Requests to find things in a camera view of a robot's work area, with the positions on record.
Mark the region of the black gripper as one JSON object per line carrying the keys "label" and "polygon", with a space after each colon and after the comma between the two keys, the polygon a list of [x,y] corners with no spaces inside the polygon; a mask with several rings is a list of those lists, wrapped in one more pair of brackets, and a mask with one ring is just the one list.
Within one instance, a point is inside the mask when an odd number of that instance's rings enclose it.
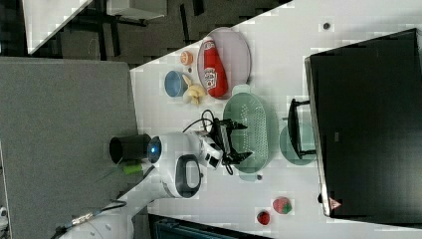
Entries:
{"label": "black gripper", "polygon": [[236,122],[234,120],[229,121],[229,127],[225,122],[222,120],[219,120],[217,118],[214,118],[214,124],[213,124],[215,136],[214,141],[219,145],[219,147],[223,150],[223,159],[222,162],[224,165],[231,164],[240,164],[243,160],[248,158],[250,155],[252,155],[251,151],[246,152],[231,152],[231,146],[230,146],[230,136],[228,129],[246,129],[247,126],[244,124],[241,124],[239,122]]}

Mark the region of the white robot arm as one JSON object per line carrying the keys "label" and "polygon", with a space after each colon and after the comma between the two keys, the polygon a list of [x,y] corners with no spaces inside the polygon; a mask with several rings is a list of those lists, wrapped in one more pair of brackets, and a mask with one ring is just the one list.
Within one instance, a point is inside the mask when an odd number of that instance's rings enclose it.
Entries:
{"label": "white robot arm", "polygon": [[238,164],[251,153],[238,152],[231,133],[246,126],[231,119],[212,119],[211,129],[170,132],[147,146],[150,168],[143,179],[107,207],[87,213],[56,229],[52,239],[133,239],[132,218],[161,198],[191,198],[207,169]]}

